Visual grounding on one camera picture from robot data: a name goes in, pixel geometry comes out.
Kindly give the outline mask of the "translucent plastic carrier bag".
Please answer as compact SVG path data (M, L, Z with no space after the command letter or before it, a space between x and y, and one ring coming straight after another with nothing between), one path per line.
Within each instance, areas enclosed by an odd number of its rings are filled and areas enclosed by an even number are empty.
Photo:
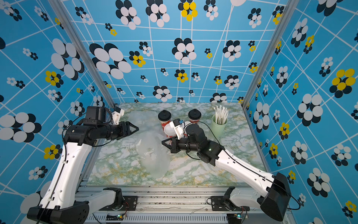
M164 139L166 137L162 134L147 131L139 135L139 142L136 144L140 164L154 179L162 178L169 170L168 149L161 143Z

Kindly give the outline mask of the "red cup white lid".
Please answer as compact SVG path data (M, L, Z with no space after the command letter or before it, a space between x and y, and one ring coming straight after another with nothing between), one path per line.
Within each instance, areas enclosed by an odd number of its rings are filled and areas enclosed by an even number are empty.
M170 124L166 124L164 127L164 133L168 138L172 138L177 136L175 129L170 126Z

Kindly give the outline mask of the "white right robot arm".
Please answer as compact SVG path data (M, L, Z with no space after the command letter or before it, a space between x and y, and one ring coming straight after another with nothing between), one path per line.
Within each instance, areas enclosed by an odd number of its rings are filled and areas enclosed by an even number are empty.
M293 198L285 175L262 171L239 159L217 141L209 140L196 123L186 124L177 119L169 126L175 135L163 140L162 145L172 154L194 151L199 160L235 175L255 190L252 195L245 196L235 187L228 188L222 198L228 210L234 211L242 206L260 208L270 218L279 222L284 220Z

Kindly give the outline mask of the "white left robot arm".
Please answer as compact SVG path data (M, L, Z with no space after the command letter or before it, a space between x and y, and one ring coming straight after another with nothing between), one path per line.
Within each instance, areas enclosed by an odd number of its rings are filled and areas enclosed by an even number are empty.
M105 188L101 192L76 201L84 163L98 140L121 140L139 131L129 121L121 121L124 110L115 107L89 106L85 117L65 129L63 151L53 180L41 202L29 208L27 218L38 224L83 224L87 217L105 207L129 211L120 188Z

